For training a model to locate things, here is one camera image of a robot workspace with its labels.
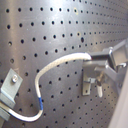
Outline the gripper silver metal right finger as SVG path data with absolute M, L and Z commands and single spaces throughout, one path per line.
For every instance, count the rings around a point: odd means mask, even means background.
M 104 83 L 110 85 L 114 84 L 117 88 L 117 92 L 120 93 L 124 78 L 126 75 L 126 63 L 121 63 L 117 66 L 117 70 L 112 69 L 109 65 L 104 67 L 96 67 L 95 71 L 98 72 L 96 77 L 97 92 L 100 97 L 103 96 L 102 86 Z

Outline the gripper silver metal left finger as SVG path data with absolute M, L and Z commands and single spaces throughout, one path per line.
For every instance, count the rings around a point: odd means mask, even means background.
M 128 62 L 128 39 L 100 52 L 91 52 L 90 55 L 91 62 L 108 61 L 109 66 L 117 70 L 118 65 Z

